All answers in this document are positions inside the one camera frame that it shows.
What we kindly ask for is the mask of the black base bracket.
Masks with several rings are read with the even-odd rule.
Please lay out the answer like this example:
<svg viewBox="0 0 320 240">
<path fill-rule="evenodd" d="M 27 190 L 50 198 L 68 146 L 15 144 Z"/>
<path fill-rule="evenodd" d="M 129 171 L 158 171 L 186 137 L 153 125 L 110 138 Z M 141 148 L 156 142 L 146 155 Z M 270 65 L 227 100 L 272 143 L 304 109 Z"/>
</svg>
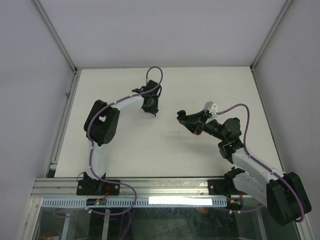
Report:
<svg viewBox="0 0 320 240">
<path fill-rule="evenodd" d="M 225 188 L 226 181 L 224 179 L 209 179 L 207 181 L 208 194 L 226 196 L 227 191 Z"/>
<path fill-rule="evenodd" d="M 120 181 L 115 183 L 100 181 L 97 179 L 86 178 L 78 181 L 76 190 L 77 196 L 118 196 L 120 194 Z"/>
</svg>

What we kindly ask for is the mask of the aluminium mounting rail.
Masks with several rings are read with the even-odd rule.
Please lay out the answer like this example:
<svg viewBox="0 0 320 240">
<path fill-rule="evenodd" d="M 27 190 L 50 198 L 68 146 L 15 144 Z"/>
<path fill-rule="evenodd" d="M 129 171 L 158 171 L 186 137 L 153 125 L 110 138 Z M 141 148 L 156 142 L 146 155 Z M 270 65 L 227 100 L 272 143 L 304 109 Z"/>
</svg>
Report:
<svg viewBox="0 0 320 240">
<path fill-rule="evenodd" d="M 143 197 L 211 197 L 209 195 L 208 180 L 223 179 L 223 177 L 125 177 L 115 178 L 120 181 L 119 195 L 114 197 L 133 198 L 137 193 L 139 198 Z M 34 198 L 66 198 L 80 197 L 77 195 L 79 180 L 82 177 L 55 177 L 37 178 L 33 185 L 31 196 Z"/>
</svg>

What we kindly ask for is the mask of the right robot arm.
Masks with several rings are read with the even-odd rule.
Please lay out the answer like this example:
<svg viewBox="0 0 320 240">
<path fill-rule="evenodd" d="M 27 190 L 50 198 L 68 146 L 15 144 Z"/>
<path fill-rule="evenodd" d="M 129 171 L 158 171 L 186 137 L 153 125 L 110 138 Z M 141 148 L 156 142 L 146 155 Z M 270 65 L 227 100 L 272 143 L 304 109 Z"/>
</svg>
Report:
<svg viewBox="0 0 320 240">
<path fill-rule="evenodd" d="M 192 134 L 206 133 L 220 140 L 221 156 L 234 165 L 224 175 L 223 195 L 244 192 L 260 202 L 273 220 L 281 226 L 301 223 L 312 210 L 301 178 L 295 172 L 285 173 L 252 154 L 247 147 L 247 131 L 241 131 L 237 117 L 219 123 L 213 102 L 207 102 L 203 110 L 188 115 L 177 112 L 178 122 Z"/>
</svg>

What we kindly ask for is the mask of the right black base bracket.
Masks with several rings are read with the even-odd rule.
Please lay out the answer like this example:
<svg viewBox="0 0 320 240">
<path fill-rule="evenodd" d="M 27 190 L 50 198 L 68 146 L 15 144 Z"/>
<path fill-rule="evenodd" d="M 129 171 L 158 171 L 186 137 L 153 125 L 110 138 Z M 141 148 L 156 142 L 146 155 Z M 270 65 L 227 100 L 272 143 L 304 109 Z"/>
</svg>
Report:
<svg viewBox="0 0 320 240">
<path fill-rule="evenodd" d="M 226 196 L 227 191 L 225 188 L 226 181 L 224 179 L 209 179 L 207 181 L 208 194 Z"/>
</svg>

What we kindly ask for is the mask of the left black base bracket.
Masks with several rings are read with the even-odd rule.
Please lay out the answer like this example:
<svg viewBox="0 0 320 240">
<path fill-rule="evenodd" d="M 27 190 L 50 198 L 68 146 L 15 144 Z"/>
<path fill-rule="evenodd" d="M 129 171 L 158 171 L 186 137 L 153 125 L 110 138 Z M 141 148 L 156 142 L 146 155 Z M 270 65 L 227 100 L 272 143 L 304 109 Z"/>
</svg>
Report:
<svg viewBox="0 0 320 240">
<path fill-rule="evenodd" d="M 97 179 L 86 178 L 78 181 L 76 190 L 77 196 L 118 196 L 120 194 L 120 181 L 115 183 L 100 181 Z"/>
</svg>

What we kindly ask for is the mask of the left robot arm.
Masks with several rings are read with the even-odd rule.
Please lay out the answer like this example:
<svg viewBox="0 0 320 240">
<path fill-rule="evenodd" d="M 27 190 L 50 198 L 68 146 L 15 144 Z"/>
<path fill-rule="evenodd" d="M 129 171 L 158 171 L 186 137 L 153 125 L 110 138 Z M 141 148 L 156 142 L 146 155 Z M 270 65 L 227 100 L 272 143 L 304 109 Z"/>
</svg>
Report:
<svg viewBox="0 0 320 240">
<path fill-rule="evenodd" d="M 162 86 L 149 80 L 145 86 L 135 88 L 128 96 L 112 103 L 96 100 L 84 123 L 84 131 L 89 142 L 89 164 L 85 177 L 90 180 L 87 188 L 93 194 L 100 194 L 105 188 L 105 162 L 107 144 L 116 135 L 119 118 L 132 110 L 142 109 L 145 113 L 156 115 L 159 111 L 159 97 Z"/>
</svg>

